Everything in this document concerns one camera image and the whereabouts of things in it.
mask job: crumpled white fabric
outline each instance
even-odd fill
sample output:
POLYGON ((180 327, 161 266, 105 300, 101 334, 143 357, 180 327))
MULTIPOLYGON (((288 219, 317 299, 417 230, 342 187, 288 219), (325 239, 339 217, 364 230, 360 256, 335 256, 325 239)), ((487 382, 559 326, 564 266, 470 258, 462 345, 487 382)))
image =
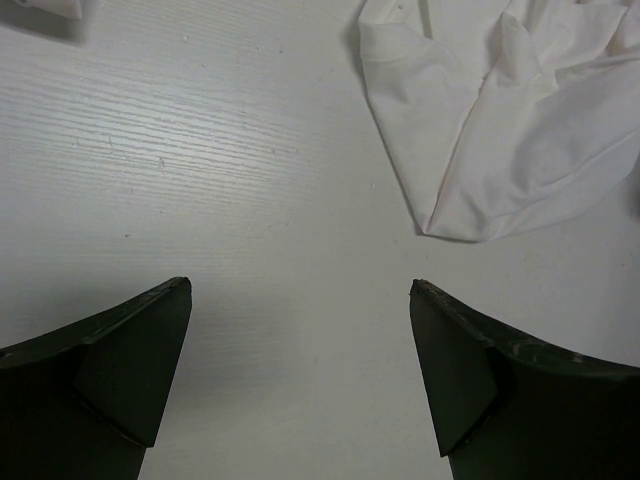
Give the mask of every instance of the crumpled white fabric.
POLYGON ((578 216, 640 152, 640 0, 368 0, 369 100, 416 221, 486 241, 578 216))
POLYGON ((15 0, 23 7, 37 7, 56 15, 80 20, 82 18, 82 0, 15 0))

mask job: white wooden surface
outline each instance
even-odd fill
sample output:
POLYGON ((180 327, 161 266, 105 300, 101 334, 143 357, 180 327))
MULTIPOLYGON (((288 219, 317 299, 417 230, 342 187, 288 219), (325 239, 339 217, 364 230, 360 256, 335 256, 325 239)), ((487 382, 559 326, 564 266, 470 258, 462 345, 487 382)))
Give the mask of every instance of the white wooden surface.
POLYGON ((548 230, 417 236, 355 67, 360 3, 108 0, 71 42, 0 25, 0 343, 194 283, 142 479, 451 478, 416 277, 640 365, 640 173, 548 230))

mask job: garment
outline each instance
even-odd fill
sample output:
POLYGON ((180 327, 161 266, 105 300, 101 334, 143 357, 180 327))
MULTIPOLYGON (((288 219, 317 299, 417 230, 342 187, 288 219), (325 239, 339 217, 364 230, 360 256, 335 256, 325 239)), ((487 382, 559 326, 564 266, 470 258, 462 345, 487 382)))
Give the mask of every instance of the garment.
POLYGON ((37 7, 56 15, 79 20, 82 18, 82 0, 15 0, 23 7, 37 7))
POLYGON ((633 169, 640 0, 369 0, 359 23, 369 100, 424 233, 555 224, 633 169))

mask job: black object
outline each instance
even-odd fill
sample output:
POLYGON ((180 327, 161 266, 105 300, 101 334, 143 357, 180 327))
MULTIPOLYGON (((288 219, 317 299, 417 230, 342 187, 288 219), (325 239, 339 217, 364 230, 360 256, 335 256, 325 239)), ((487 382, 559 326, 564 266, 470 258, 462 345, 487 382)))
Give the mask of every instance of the black object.
POLYGON ((411 320, 456 480, 640 479, 640 369, 551 345, 426 281, 411 320))
POLYGON ((135 480, 191 314, 174 278, 0 351, 0 479, 135 480))

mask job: white table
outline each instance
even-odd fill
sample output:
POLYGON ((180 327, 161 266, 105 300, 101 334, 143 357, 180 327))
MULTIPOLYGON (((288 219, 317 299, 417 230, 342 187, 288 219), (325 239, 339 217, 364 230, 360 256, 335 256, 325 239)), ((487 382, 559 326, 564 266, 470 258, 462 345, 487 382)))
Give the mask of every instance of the white table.
POLYGON ((143 480, 451 478, 413 278, 640 365, 640 172, 555 228, 417 236, 355 68, 360 3, 108 0, 82 42, 0 27, 0 343, 194 284, 143 480))

